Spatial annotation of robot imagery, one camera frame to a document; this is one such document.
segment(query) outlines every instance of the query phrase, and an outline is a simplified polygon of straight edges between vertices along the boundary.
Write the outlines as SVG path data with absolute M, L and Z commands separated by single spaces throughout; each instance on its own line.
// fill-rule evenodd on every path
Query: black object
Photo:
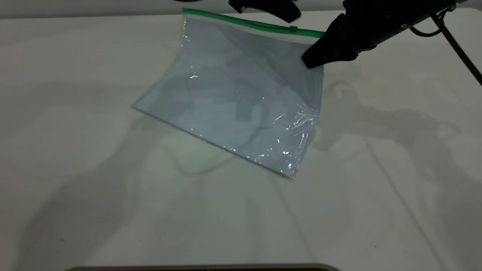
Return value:
M 229 0 L 229 4 L 239 13 L 246 8 L 253 8 L 273 14 L 290 23 L 301 16 L 300 10 L 293 1 L 296 0 Z
M 427 1 L 434 12 L 455 4 L 455 0 Z M 308 68 L 354 60 L 358 53 L 375 48 L 429 17 L 421 0 L 345 0 L 343 6 L 346 15 L 338 16 L 301 57 Z
M 437 16 L 435 11 L 432 9 L 430 4 L 428 3 L 428 0 L 422 0 L 423 4 L 428 11 L 430 17 L 432 18 L 433 22 L 439 27 L 439 29 L 442 31 L 442 34 L 445 36 L 445 38 L 448 40 L 452 48 L 455 50 L 457 55 L 460 57 L 462 62 L 464 62 L 465 66 L 470 70 L 472 75 L 477 79 L 480 85 L 482 85 L 482 74 L 480 71 L 475 67 L 475 65 L 472 63 L 472 61 L 469 59 L 469 57 L 465 54 L 464 50 L 458 45 L 457 41 L 454 39 L 450 31 L 445 27 L 445 24 L 443 21 Z
M 445 18 L 445 15 L 447 14 L 447 12 L 452 12 L 455 10 L 455 5 L 451 5 L 450 7 L 442 10 L 438 17 L 443 21 L 443 19 Z M 432 32 L 432 33 L 424 33 L 422 31 L 418 31 L 417 28 L 415 27 L 411 27 L 410 30 L 417 36 L 420 36 L 420 37 L 425 37 L 425 38 L 429 38 L 429 37 L 433 37 L 433 36 L 436 36 L 438 35 L 440 32 L 442 32 L 442 30 L 439 28 L 437 31 L 435 32 Z

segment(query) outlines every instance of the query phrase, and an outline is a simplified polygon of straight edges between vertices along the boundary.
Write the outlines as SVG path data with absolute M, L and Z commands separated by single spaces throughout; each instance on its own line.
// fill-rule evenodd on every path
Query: table surface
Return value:
M 181 20 L 0 20 L 0 270 L 482 269 L 482 88 L 442 35 L 405 31 L 326 65 L 288 180 L 132 108 L 174 61 Z M 445 21 L 482 67 L 482 13 Z

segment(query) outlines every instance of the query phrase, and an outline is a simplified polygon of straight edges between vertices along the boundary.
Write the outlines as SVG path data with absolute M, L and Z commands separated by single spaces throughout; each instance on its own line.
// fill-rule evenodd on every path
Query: black cable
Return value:
M 453 7 L 449 7 L 445 10 L 442 10 L 438 17 L 443 21 L 443 19 L 445 18 L 445 14 L 447 14 L 447 12 L 451 12 L 453 11 L 454 8 Z M 417 28 L 415 27 L 411 27 L 410 30 L 417 36 L 420 36 L 420 37 L 425 37 L 425 38 L 429 38 L 429 37 L 433 37 L 433 36 L 436 36 L 438 35 L 440 32 L 442 32 L 442 30 L 439 28 L 437 31 L 435 32 L 432 32 L 432 33 L 424 33 L 424 32 L 421 32 L 419 31 Z
M 429 6 L 427 3 L 427 0 L 423 0 L 423 3 L 425 5 L 425 8 L 427 9 L 428 13 L 430 14 L 430 17 L 432 18 L 433 22 L 438 26 L 442 34 L 445 36 L 445 38 L 448 40 L 452 48 L 455 50 L 457 55 L 462 59 L 464 62 L 465 66 L 470 70 L 472 75 L 477 79 L 480 85 L 482 85 L 482 74 L 479 72 L 477 67 L 472 63 L 472 61 L 469 59 L 469 57 L 465 54 L 464 50 L 458 45 L 457 41 L 454 39 L 450 31 L 445 27 L 445 24 L 443 21 L 437 16 L 437 14 L 433 11 L 433 9 Z

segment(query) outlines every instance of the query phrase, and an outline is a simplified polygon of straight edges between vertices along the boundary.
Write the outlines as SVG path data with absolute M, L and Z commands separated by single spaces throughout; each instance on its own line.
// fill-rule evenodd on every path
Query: clear plastic bag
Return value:
M 323 78 L 322 67 L 307 69 L 300 56 L 322 32 L 184 13 L 174 65 L 135 108 L 293 177 L 320 113 Z

